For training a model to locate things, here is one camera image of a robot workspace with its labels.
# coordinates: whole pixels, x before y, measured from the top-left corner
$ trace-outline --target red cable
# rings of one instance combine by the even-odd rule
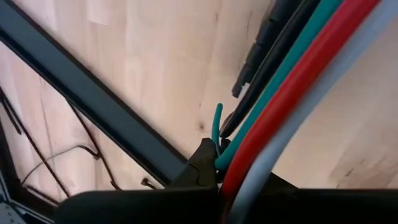
[[[226,206],[231,204],[268,140],[283,125],[322,70],[335,56],[379,0],[345,0],[297,62],[236,152],[221,187]]]

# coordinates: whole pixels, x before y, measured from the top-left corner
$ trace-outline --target gray cable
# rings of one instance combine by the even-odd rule
[[[376,37],[398,15],[397,0],[383,0],[339,51],[319,81],[261,151],[235,198],[228,223],[243,223],[285,146],[333,84],[355,63]]]

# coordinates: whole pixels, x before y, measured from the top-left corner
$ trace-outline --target thin teal wire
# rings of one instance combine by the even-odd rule
[[[211,128],[211,140],[216,144],[216,151],[218,156],[220,156],[220,142],[218,140],[218,135],[220,131],[220,120],[221,113],[223,112],[223,105],[221,103],[217,104],[216,112],[213,118],[213,126]]]
[[[312,40],[317,36],[319,31],[326,24],[341,2],[342,0],[322,0],[319,3],[311,18],[308,20],[300,35],[297,37],[297,40],[294,42],[294,45],[290,48],[278,70],[275,72],[265,90],[262,92],[256,105],[243,123],[241,129],[238,131],[229,146],[225,149],[224,153],[222,153],[222,155],[216,159],[216,169],[226,170],[228,168],[246,133],[249,131],[257,117],[260,115],[261,111],[268,104],[268,101],[278,90],[280,84],[282,84],[282,82],[285,80],[291,69],[293,69],[294,65],[310,46]]]

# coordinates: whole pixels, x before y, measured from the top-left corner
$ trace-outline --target teal cable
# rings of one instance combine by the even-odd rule
[[[216,159],[215,166],[218,170],[226,170],[228,168],[246,133],[341,2],[342,0],[321,0],[297,40],[294,42],[294,45],[290,48],[285,59],[261,94],[248,118],[244,121],[241,129],[225,149],[224,153]]]
[[[220,120],[221,112],[223,112],[223,105],[221,103],[217,104],[216,112],[213,118],[213,126],[211,127],[211,140],[216,144],[216,151],[218,156],[220,156],[220,142],[218,140],[218,132],[220,130]]]

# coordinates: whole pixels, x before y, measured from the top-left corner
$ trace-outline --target light wood surface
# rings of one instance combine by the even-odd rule
[[[236,106],[231,88],[267,0],[15,0],[185,157]],[[398,20],[330,90],[288,145],[275,172],[299,187],[398,187],[395,84]],[[66,101],[0,44],[0,85],[49,157],[90,146]],[[1,108],[20,178],[40,162]],[[146,189],[149,175],[90,122],[122,189]],[[100,161],[74,150],[51,162],[72,194],[112,189]],[[28,184],[64,194],[45,167]]]

